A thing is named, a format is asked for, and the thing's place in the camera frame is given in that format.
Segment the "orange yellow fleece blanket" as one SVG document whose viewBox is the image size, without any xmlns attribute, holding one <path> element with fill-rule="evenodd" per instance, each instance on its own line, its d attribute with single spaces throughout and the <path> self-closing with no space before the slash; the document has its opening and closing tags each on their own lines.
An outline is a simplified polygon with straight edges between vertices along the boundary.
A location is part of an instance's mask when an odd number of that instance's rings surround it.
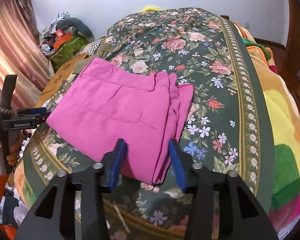
<svg viewBox="0 0 300 240">
<path fill-rule="evenodd" d="M 300 218 L 300 114 L 283 78 L 276 72 L 273 52 L 262 49 L 235 24 L 252 59 L 266 100 L 275 146 L 275 176 L 269 218 L 276 231 L 294 227 Z"/>
</svg>

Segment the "pink striped curtain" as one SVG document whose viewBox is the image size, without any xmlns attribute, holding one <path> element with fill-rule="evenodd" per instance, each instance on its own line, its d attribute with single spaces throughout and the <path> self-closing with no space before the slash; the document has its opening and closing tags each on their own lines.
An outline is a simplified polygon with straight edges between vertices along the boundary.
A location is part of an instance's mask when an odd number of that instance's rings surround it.
<svg viewBox="0 0 300 240">
<path fill-rule="evenodd" d="M 54 75 L 39 48 L 31 0 L 0 0 L 0 95 L 6 75 L 16 74 L 13 108 L 32 108 Z"/>
</svg>

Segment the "pink pants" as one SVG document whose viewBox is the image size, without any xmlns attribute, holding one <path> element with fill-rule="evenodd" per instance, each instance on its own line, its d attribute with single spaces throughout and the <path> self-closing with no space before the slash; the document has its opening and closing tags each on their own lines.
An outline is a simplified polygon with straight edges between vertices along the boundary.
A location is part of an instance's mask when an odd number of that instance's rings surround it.
<svg viewBox="0 0 300 240">
<path fill-rule="evenodd" d="M 94 161 L 123 139 L 128 152 L 121 173 L 161 184 L 170 165 L 168 144 L 179 140 L 194 94 L 174 73 L 133 74 L 95 58 L 51 112 L 47 124 Z"/>
</svg>

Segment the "green bag with clutter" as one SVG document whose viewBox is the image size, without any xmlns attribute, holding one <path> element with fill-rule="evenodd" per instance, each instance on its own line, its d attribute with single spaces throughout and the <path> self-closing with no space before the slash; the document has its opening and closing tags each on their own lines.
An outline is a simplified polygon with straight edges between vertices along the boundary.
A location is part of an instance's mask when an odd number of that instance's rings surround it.
<svg viewBox="0 0 300 240">
<path fill-rule="evenodd" d="M 47 31 L 40 42 L 40 49 L 56 72 L 62 64 L 73 59 L 86 44 L 88 43 L 84 36 L 74 34 L 72 28 L 63 28 L 54 33 Z"/>
</svg>

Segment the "grey stuffed toy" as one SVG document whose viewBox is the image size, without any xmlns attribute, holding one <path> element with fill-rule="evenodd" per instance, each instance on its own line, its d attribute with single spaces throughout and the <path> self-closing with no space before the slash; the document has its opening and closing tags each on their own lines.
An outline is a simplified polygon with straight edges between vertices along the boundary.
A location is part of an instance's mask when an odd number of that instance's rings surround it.
<svg viewBox="0 0 300 240">
<path fill-rule="evenodd" d="M 94 42 L 95 37 L 92 31 L 80 19 L 75 17 L 65 18 L 56 24 L 56 30 L 61 29 L 64 33 L 69 31 L 73 35 L 83 36 L 88 43 Z"/>
</svg>

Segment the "brown cardboard box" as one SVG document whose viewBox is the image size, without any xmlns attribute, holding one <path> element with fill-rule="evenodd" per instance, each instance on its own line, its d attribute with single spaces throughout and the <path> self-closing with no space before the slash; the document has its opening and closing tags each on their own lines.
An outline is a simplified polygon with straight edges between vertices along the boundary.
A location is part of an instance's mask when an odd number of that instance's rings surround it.
<svg viewBox="0 0 300 240">
<path fill-rule="evenodd" d="M 42 91 L 40 98 L 35 104 L 35 107 L 42 107 L 43 104 L 57 92 L 62 82 L 71 75 L 77 61 L 85 59 L 86 57 L 87 53 L 84 53 L 62 64 Z"/>
</svg>

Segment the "olive folded garment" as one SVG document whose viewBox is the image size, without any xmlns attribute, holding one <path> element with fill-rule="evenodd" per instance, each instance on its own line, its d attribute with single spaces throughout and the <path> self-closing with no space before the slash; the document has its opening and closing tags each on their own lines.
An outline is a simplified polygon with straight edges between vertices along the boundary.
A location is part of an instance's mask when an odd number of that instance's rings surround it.
<svg viewBox="0 0 300 240">
<path fill-rule="evenodd" d="M 94 53 L 85 59 L 78 60 L 75 63 L 73 74 L 78 75 L 82 72 L 82 70 L 95 58 L 101 58 L 106 61 L 111 61 L 119 55 L 121 52 L 123 44 L 117 44 L 115 46 L 111 46 L 110 44 L 103 43 L 98 46 L 98 48 L 94 51 Z"/>
</svg>

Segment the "yellow pillow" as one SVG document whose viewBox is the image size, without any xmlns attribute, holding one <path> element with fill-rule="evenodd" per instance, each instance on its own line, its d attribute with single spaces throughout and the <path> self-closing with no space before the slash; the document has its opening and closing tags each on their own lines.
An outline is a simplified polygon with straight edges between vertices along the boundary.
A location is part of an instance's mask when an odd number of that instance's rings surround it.
<svg viewBox="0 0 300 240">
<path fill-rule="evenodd" d="M 156 5 L 146 5 L 141 9 L 140 12 L 148 12 L 148 11 L 162 11 L 162 9 Z"/>
</svg>

